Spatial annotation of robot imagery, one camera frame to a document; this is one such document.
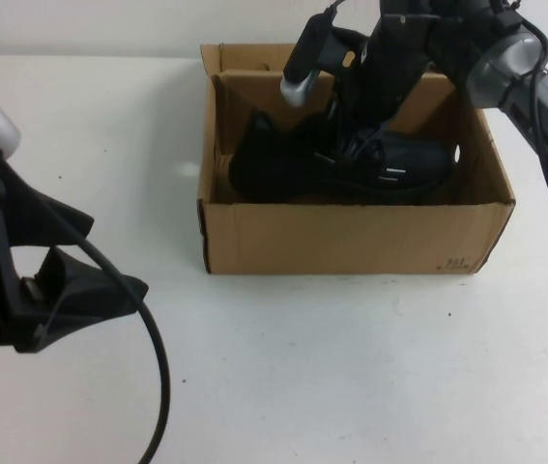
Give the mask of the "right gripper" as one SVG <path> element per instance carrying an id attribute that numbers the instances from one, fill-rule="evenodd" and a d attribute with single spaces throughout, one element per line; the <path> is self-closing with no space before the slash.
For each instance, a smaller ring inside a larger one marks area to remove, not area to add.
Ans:
<path id="1" fill-rule="evenodd" d="M 379 136 L 425 73 L 426 28 L 405 15 L 382 14 L 369 36 L 333 26 L 321 51 L 321 70 L 348 122 L 348 144 Z"/>

